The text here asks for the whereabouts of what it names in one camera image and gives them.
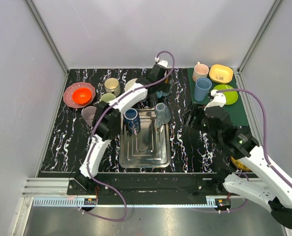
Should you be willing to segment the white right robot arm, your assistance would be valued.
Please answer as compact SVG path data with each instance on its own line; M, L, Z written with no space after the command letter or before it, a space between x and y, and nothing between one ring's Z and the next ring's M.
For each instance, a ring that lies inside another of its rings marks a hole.
M220 106L201 106L195 103L183 115L186 126L207 132L222 151L239 160L256 174L265 187L244 180L228 171L213 179L212 189L218 195L238 194L270 212L282 226L292 229L292 178L270 157L248 130L233 126L230 115Z

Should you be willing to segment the light green mug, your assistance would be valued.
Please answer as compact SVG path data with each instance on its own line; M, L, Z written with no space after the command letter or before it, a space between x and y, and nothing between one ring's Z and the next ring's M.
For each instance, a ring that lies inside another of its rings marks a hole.
M112 93L105 93L101 96L100 101L104 101L106 103L109 103L110 101L116 99L116 96Z

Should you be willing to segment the small grey blue cup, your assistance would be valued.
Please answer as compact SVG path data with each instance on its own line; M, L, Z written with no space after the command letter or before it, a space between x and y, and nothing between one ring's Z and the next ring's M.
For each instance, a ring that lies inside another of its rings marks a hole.
M162 125L168 124L171 120L171 113L168 106L164 103L158 103L155 106L156 126L160 128Z

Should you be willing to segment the light blue mug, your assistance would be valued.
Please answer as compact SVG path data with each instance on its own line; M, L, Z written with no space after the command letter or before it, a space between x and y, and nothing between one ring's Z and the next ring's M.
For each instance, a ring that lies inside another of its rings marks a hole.
M157 96L157 98L161 98L161 97L166 97L166 96L168 96L170 94L170 92L169 91L157 91L156 92L156 96Z

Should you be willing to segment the pink purple mug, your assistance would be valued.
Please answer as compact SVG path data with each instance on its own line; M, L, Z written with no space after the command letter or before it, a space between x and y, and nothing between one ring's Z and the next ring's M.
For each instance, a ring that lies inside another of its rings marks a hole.
M93 119L96 113L96 107L95 106L87 106L82 109L81 115L86 122L86 124L90 127L92 127Z

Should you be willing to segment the cream white mug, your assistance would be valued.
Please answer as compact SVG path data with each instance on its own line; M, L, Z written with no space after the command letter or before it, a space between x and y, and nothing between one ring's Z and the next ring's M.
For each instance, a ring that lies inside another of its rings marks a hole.
M104 83L106 93L111 93L118 97L121 93L119 81L116 78L109 78Z

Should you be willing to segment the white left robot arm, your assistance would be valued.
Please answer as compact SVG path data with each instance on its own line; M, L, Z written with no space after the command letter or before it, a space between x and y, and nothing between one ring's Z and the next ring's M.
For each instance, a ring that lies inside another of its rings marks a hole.
M94 191L99 165L103 154L111 140L121 131L121 116L128 109L141 100L146 99L148 94L159 90L161 84L171 75L164 69L161 72L150 72L145 77L139 78L136 83L124 94L111 101L111 103L99 102L93 119L93 131L91 144L86 158L81 165L74 180L78 189L85 195Z

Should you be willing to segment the dark blue mug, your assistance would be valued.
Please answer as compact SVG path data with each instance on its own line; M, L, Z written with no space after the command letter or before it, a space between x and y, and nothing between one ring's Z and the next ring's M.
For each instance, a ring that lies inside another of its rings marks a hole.
M130 135L137 135L141 130L141 121L136 109L130 108L123 115L126 131Z

